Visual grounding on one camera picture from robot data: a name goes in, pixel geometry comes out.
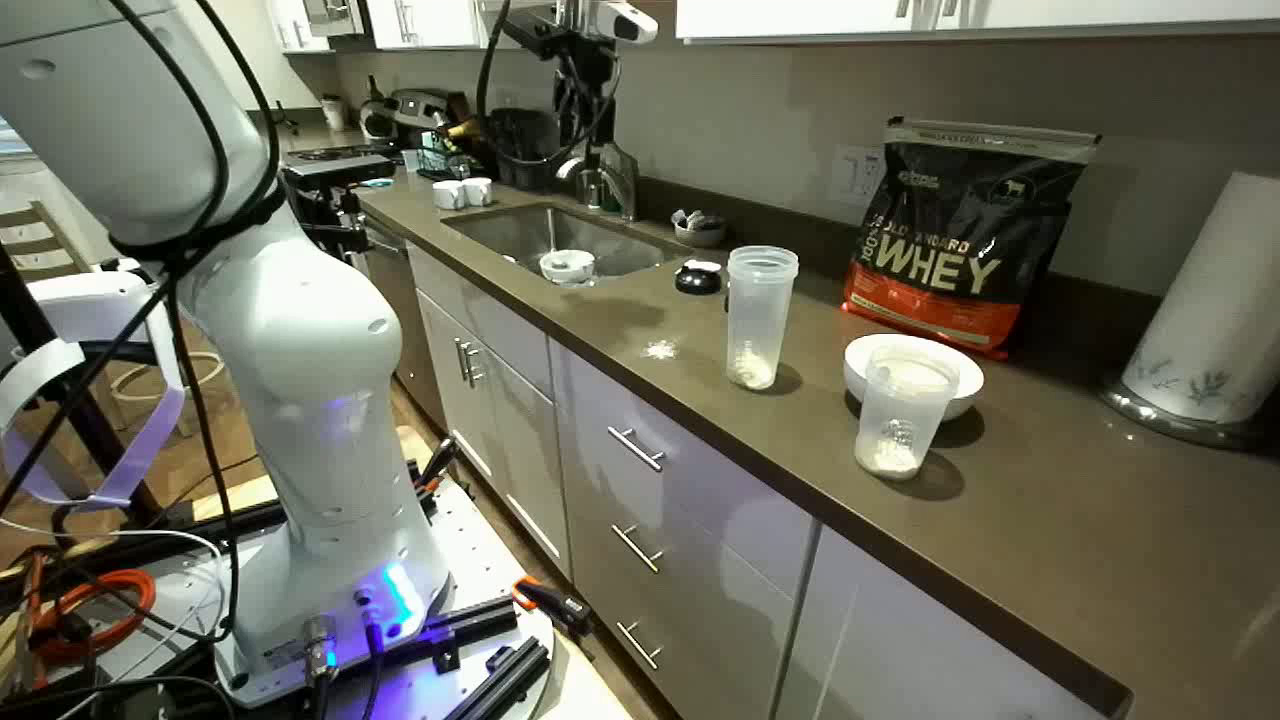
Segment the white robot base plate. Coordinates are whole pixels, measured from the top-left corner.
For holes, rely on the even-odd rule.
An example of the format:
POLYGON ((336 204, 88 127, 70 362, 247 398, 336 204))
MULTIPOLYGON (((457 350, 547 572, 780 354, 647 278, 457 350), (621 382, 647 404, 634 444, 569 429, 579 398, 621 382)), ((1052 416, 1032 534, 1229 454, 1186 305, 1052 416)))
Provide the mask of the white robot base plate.
POLYGON ((143 626, 101 663, 116 682, 92 709, 121 720, 630 720, 592 662, 560 631, 569 601, 539 608, 523 567, 471 495, 443 481, 430 515, 449 585, 424 596, 407 565, 311 619, 287 662, 247 682, 229 654, 143 626))

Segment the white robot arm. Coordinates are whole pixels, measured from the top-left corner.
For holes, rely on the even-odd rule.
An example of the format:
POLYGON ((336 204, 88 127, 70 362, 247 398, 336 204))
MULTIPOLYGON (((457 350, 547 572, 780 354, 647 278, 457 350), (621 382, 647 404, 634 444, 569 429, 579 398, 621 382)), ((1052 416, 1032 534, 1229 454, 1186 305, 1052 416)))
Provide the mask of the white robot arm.
POLYGON ((246 560, 222 677, 349 669, 419 629, 449 567, 397 440, 399 320, 278 196, 269 135, 172 0, 0 0, 0 114, 137 260, 181 268, 285 523, 246 560))

